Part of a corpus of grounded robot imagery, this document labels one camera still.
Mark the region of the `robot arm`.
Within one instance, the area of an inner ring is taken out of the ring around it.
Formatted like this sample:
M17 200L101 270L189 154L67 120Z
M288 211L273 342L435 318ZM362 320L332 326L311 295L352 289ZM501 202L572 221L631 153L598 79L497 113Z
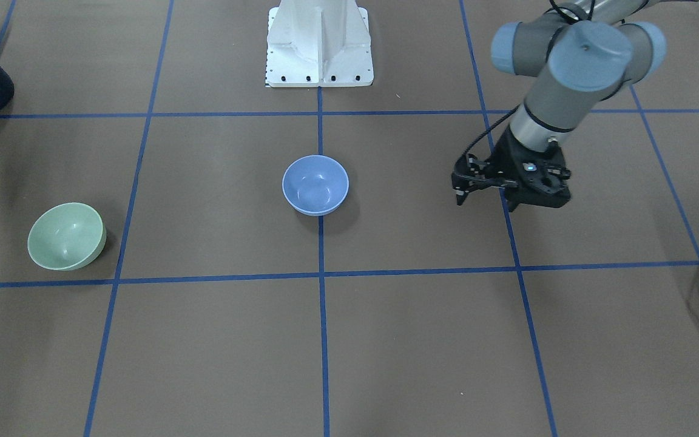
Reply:
M482 160L467 147L450 183L457 205L469 194L499 188L508 211L519 205L561 208L572 176L561 149L594 105L649 77L667 53L662 30L627 18L654 1L551 2L530 22L502 25L491 42L500 72L533 78L505 124L493 152Z

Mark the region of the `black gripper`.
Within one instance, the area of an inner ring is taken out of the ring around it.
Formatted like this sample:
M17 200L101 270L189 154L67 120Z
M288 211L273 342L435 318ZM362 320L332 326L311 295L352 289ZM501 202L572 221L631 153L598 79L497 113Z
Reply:
M543 152L533 151L505 128L485 160L470 150L467 147L460 155L451 174L457 206L463 205L471 192L487 188L503 190L508 213L519 205L561 208L572 198L568 186L571 171L557 141Z

